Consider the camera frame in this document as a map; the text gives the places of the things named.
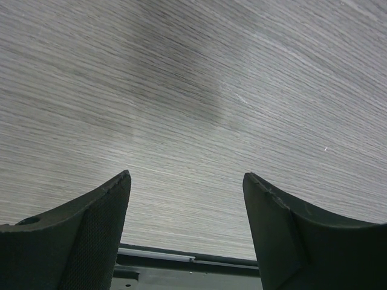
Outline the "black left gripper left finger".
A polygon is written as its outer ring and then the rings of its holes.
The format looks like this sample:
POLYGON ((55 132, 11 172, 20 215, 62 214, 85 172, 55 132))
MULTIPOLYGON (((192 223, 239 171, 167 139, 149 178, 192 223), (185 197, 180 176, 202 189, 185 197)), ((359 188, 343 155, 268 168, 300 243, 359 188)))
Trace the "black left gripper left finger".
POLYGON ((131 176, 124 170, 54 209, 1 225, 1 289, 109 289, 131 176))

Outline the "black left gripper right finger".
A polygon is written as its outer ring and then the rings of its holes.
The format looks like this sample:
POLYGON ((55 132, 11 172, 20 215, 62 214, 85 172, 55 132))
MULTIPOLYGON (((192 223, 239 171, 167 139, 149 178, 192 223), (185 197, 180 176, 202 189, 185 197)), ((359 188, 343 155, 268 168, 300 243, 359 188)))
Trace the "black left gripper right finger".
POLYGON ((386 225, 324 210, 255 173, 242 187, 264 289, 386 288, 386 225))

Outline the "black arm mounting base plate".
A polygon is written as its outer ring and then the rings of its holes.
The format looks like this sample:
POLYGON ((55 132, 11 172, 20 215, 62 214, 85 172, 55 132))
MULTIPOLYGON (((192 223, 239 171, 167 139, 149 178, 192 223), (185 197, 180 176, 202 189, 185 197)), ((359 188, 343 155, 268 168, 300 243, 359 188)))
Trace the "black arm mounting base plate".
POLYGON ((121 244, 111 289, 259 290, 255 260, 121 244))

